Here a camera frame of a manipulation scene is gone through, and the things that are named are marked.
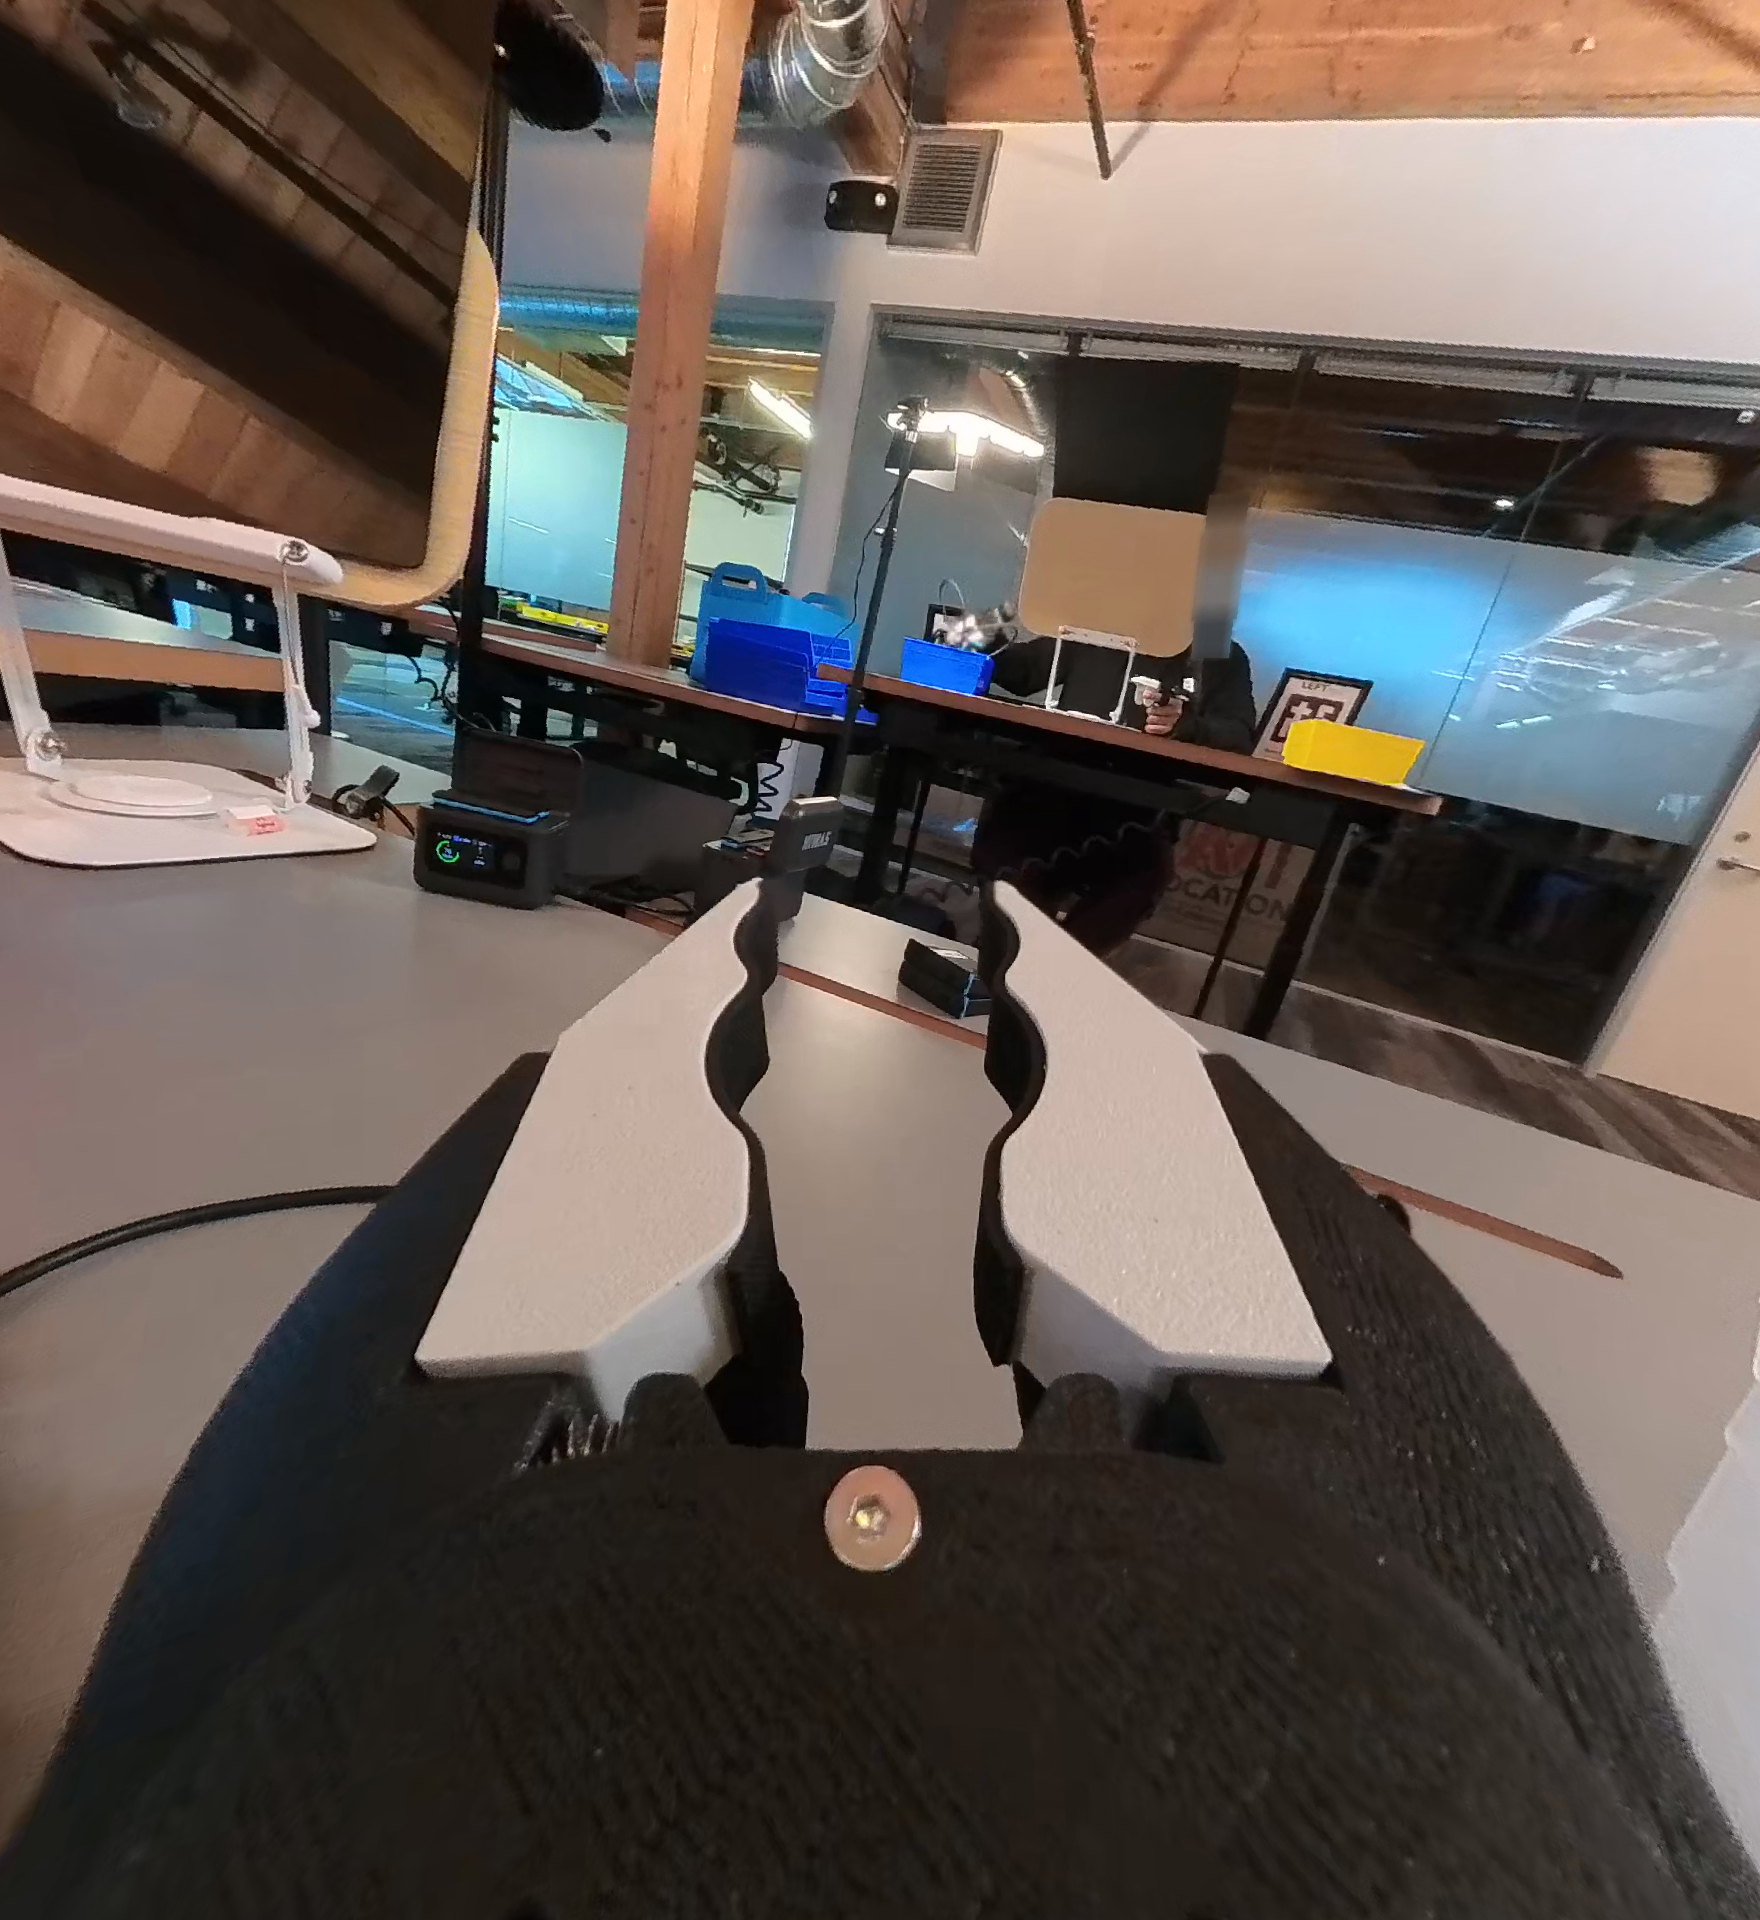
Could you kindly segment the yellow plastic bin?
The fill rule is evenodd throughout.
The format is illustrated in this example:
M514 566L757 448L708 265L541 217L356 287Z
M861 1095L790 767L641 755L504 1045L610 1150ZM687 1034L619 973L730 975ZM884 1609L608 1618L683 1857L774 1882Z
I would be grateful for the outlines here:
M1329 719L1291 722L1279 745L1281 765L1349 782L1408 789L1427 745L1416 736L1378 732Z

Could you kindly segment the wide blue plastic bin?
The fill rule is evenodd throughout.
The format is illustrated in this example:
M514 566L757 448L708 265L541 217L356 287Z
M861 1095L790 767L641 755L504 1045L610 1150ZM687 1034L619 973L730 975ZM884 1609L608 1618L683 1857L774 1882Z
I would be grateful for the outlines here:
M776 623L714 619L695 647L694 685L727 701L840 720L847 689L824 667L851 671L856 640Z

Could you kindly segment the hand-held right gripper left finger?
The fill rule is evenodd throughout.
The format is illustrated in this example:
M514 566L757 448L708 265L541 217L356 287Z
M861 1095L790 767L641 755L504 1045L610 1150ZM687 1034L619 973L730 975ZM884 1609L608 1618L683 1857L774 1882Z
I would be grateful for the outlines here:
M762 1143L779 916L746 881L558 1038L414 1348L435 1381L560 1378L616 1416L687 1378L723 1422L805 1419Z

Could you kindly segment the white overhead phone stand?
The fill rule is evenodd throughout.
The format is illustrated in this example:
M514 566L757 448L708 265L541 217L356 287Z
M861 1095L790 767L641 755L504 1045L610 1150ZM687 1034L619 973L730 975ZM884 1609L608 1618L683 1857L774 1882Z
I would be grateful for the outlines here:
M4 532L110 551L153 564L205 566L269 591L281 637L287 770L278 787L221 767L82 760L42 701ZM121 871L345 854L379 835L309 799L318 727L301 649L303 594L340 601L342 564L312 541L230 520L177 517L51 488L0 470L0 682L17 762L0 760L0 846L71 871Z

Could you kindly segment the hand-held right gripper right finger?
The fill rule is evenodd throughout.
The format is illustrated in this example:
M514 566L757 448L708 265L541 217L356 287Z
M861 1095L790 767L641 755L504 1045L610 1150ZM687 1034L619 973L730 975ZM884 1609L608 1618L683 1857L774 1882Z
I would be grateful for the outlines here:
M1016 887L982 907L988 1143L975 1322L1023 1414L1066 1378L1124 1414L1184 1378L1320 1381L1332 1348L1208 1049Z

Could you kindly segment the printed tag sign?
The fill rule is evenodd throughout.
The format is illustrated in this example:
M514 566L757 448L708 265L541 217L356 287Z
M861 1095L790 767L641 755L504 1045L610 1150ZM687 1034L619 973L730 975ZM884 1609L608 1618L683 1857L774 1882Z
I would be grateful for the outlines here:
M1287 735L1299 722L1355 722L1372 689L1373 682L1365 679L1284 668L1259 714L1252 756L1279 762Z

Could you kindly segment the black boxy device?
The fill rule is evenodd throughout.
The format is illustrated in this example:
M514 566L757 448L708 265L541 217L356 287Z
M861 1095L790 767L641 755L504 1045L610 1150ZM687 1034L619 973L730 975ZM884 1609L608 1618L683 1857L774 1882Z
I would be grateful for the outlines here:
M776 920L793 923L808 879L829 862L842 825L844 805L838 796L804 796L790 801L770 826L706 843L694 884L694 919L708 914L737 887L763 883Z

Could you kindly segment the silver air duct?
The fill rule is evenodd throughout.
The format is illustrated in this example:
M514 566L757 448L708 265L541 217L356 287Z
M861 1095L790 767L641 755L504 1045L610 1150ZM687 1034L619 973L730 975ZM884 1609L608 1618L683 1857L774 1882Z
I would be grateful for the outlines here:
M914 5L753 3L737 125L828 133L845 153L905 145Z

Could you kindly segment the wall vent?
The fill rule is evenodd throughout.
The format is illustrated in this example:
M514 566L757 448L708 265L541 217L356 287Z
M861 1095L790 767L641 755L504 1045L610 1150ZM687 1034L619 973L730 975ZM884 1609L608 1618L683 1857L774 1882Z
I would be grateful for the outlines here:
M916 126L905 134L887 247L894 252L975 257L1004 133L995 126Z

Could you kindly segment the tan framed dark panel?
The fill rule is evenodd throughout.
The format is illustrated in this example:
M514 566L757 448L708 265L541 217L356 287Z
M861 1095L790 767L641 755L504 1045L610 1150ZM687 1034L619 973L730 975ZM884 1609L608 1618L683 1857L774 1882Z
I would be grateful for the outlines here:
M464 570L498 5L0 5L0 470Z

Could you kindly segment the brown desk with black legs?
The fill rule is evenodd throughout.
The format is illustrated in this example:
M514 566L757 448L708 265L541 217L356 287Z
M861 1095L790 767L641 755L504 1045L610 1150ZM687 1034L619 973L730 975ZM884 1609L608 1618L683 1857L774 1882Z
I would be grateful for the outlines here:
M887 676L861 679L857 689L873 724L856 728L850 742L875 756L875 772L847 893L854 907L867 909L881 899L911 785L950 785L967 772L1132 805L1309 853L1240 1027L1258 1043L1272 1036L1294 988L1347 835L1393 818L1433 818L1443 807L1437 795L1404 785L1299 770L985 695Z
M457 735L501 735L553 749L602 742L640 756L647 772L685 767L697 782L760 813L774 803L840 796L831 781L840 724L792 704L710 690L672 667L611 656L602 645L563 642L504 623L464 637L435 608L410 612L416 637L445 645Z

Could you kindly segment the black power station with display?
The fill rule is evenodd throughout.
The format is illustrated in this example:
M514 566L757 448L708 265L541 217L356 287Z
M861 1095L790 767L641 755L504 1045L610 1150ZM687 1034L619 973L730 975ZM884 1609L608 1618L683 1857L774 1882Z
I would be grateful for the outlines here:
M449 781L411 826L411 879L427 895L541 909L569 874L583 760L575 746L460 731Z

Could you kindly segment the small black box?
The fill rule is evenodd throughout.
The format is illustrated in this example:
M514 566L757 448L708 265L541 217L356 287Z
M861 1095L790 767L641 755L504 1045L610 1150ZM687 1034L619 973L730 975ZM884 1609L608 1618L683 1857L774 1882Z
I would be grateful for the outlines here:
M992 1011L992 990L975 960L958 949L907 938L894 983L903 994L950 1020L985 1019Z

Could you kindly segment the wooden post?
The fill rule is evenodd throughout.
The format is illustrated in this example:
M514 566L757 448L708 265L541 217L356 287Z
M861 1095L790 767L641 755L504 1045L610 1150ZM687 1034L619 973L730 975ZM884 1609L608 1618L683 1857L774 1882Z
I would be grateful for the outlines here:
M628 665L665 667L678 629L752 20L750 3L665 9L606 631Z

